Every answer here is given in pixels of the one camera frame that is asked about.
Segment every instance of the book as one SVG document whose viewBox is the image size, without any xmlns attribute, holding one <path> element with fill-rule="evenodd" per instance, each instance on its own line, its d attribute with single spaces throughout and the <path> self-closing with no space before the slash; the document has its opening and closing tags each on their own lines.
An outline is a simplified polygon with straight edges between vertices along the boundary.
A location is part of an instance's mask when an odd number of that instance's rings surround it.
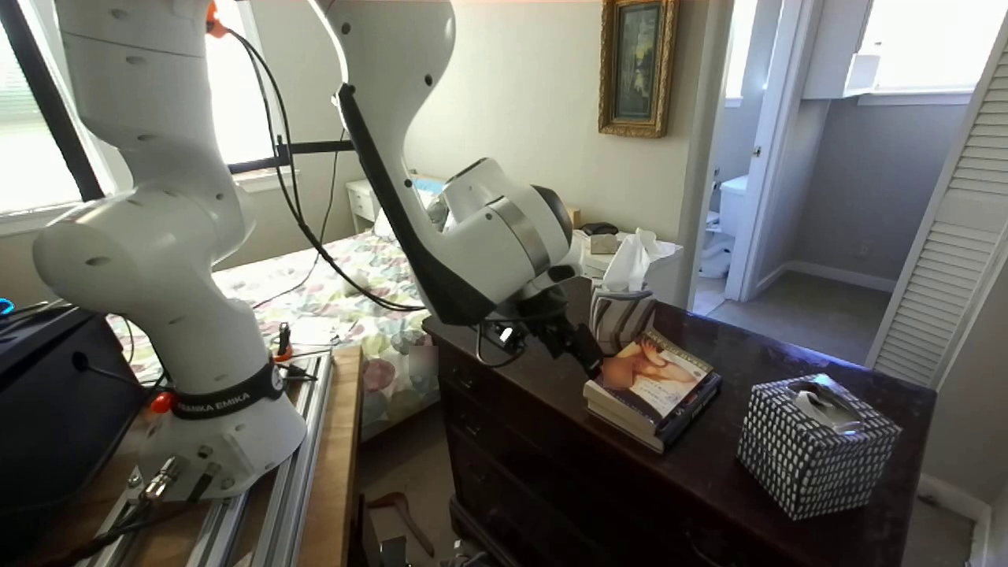
<svg viewBox="0 0 1008 567">
<path fill-rule="evenodd" d="M 663 454 L 687 426 L 714 400 L 722 374 L 679 351 L 655 329 L 623 342 L 596 379 L 583 383 L 586 410 Z"/>
</svg>

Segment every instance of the louvered door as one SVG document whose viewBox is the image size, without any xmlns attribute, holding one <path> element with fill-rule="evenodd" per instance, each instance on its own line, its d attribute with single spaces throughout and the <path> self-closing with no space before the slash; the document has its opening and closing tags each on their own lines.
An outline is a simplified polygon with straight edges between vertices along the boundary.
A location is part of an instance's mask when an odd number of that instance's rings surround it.
<svg viewBox="0 0 1008 567">
<path fill-rule="evenodd" d="M 868 361 L 939 389 L 1008 250 L 1005 26 L 948 155 Z"/>
</svg>

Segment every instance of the framed picture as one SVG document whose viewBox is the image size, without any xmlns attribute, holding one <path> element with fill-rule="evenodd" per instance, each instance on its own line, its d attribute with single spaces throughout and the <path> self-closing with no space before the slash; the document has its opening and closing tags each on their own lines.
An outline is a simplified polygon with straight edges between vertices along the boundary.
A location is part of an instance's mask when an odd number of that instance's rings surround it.
<svg viewBox="0 0 1008 567">
<path fill-rule="evenodd" d="M 599 129 L 663 137 L 676 0 L 606 0 Z"/>
</svg>

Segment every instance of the black case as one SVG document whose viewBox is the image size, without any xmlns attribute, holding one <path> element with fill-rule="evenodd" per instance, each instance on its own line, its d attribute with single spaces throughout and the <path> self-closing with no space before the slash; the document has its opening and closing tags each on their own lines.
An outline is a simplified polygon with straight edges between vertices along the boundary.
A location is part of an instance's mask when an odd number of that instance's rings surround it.
<svg viewBox="0 0 1008 567">
<path fill-rule="evenodd" d="M 79 498 L 140 404 L 99 315 L 33 305 L 0 317 L 0 563 Z"/>
</svg>

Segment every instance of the table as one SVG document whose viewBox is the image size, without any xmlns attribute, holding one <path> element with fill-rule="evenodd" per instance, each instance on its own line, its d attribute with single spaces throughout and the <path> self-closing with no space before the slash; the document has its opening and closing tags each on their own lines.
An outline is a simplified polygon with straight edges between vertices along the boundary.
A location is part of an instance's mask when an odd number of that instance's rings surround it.
<svg viewBox="0 0 1008 567">
<path fill-rule="evenodd" d="M 564 285 L 583 320 L 590 287 Z M 471 331 L 427 320 L 459 533 L 499 563 L 850 563 L 896 567 L 936 393 L 850 361 L 659 305 L 655 329 L 724 383 L 655 456 L 590 420 L 586 371 L 532 342 L 510 365 L 471 360 Z M 749 383 L 828 371 L 904 435 L 868 508 L 786 521 L 734 456 Z"/>
<path fill-rule="evenodd" d="M 358 422 L 358 347 L 337 347 L 335 351 L 335 389 L 327 400 L 323 433 L 319 444 L 315 459 L 315 481 L 313 498 L 306 510 L 301 525 L 301 546 L 298 546 L 298 563 L 346 563 L 350 550 L 350 518 L 357 514 L 357 489 L 351 489 L 351 470 L 357 470 L 357 422 Z M 120 498 L 125 477 L 140 451 L 146 426 L 140 420 L 132 426 L 125 442 L 120 444 L 117 456 L 107 463 L 107 470 L 93 478 L 93 484 L 81 495 L 81 500 L 37 543 L 32 562 L 43 562 L 60 548 L 69 548 L 74 543 L 84 543 L 96 533 L 105 514 Z M 239 533 L 239 546 L 232 559 L 241 559 L 253 550 L 259 533 L 253 533 L 254 518 L 264 510 L 264 484 L 270 478 L 260 478 L 253 491 L 253 500 L 245 508 L 250 528 Z M 202 525 L 202 503 L 157 524 L 148 528 L 136 550 L 129 555 L 132 563 L 184 563 L 191 535 Z"/>
</svg>

